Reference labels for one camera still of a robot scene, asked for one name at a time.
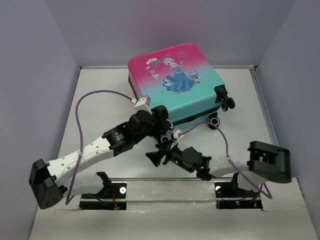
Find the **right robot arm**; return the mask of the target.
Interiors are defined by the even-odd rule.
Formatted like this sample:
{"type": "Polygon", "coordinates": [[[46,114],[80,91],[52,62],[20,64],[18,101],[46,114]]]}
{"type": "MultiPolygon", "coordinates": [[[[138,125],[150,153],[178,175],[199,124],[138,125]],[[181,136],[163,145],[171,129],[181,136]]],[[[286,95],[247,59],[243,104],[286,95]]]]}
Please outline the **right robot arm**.
{"type": "Polygon", "coordinates": [[[266,182],[288,184],[292,181],[290,151],[261,141],[250,142],[249,160],[245,164],[228,156],[204,156],[193,147],[181,150],[171,141],[159,143],[156,148],[157,151],[145,154],[156,167],[161,160],[163,165],[171,162],[204,181],[233,174],[233,187],[241,190],[254,190],[266,182]]]}

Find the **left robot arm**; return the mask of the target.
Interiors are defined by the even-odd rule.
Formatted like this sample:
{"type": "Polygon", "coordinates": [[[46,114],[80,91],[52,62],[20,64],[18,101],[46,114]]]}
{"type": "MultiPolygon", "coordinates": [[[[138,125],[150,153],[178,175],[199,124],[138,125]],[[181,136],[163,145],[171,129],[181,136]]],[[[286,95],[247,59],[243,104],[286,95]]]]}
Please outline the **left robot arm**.
{"type": "Polygon", "coordinates": [[[51,208],[74,194],[77,173],[101,161],[130,151],[146,137],[160,138],[172,124],[165,106],[138,110],[128,121],[103,133],[87,146],[66,156],[45,162],[36,160],[28,183],[41,210],[51,208]]]}

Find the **pink and teal suitcase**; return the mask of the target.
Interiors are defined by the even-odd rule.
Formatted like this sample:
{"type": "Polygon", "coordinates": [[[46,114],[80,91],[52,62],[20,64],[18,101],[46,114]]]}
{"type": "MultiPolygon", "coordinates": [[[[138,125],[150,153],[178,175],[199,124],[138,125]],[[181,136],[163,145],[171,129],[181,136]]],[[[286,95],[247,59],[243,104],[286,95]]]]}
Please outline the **pink and teal suitcase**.
{"type": "Polygon", "coordinates": [[[150,108],[166,107],[174,128],[185,131],[208,121],[220,125],[218,110],[235,108],[223,79],[190,42],[132,57],[128,81],[136,98],[150,97],[150,108]]]}

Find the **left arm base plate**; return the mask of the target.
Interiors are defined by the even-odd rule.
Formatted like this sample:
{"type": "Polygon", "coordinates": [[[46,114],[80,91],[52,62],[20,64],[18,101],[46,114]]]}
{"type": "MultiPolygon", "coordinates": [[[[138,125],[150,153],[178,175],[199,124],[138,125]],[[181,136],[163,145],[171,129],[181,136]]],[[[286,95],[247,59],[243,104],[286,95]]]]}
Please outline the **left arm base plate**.
{"type": "Polygon", "coordinates": [[[127,209],[127,182],[112,181],[111,188],[97,194],[83,194],[80,197],[81,210],[124,211],[127,209]]]}

